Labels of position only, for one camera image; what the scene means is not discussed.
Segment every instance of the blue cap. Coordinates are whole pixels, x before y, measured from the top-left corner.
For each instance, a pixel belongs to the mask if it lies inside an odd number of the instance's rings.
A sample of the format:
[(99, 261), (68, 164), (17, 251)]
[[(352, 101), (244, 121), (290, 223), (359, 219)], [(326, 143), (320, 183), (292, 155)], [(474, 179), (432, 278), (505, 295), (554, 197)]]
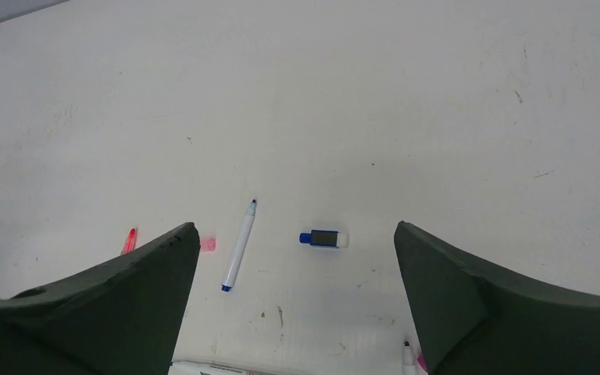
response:
[(311, 233), (300, 233), (300, 243), (301, 244), (309, 244), (312, 242), (312, 234)]

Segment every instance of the white table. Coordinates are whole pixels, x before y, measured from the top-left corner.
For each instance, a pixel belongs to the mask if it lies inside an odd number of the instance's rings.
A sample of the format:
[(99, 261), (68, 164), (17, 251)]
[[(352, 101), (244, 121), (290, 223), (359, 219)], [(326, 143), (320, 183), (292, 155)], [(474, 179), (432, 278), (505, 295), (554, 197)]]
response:
[(174, 358), (400, 373), (399, 220), (600, 294), (600, 2), (75, 0), (0, 25), (1, 297), (194, 221), (218, 249)]

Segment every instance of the smudge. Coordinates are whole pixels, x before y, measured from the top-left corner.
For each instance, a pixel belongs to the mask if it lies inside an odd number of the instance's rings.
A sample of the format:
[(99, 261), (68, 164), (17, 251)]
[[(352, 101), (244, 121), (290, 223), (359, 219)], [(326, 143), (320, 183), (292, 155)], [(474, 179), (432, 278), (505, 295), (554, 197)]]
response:
[(281, 327), (284, 328), (284, 311), (282, 311), (281, 307), (277, 307), (277, 312), (280, 314), (280, 324)]
[(516, 97), (519, 99), (519, 104), (523, 104), (523, 98), (521, 98), (521, 95), (519, 94), (519, 92), (514, 90), (514, 93), (516, 94)]
[(554, 171), (554, 170), (549, 170), (548, 172), (546, 172), (546, 173), (542, 173), (542, 174), (538, 174), (537, 176), (535, 176), (535, 177), (533, 177), (533, 178), (539, 178), (539, 177), (547, 176), (547, 175), (549, 175), (549, 174), (553, 173), (553, 171)]

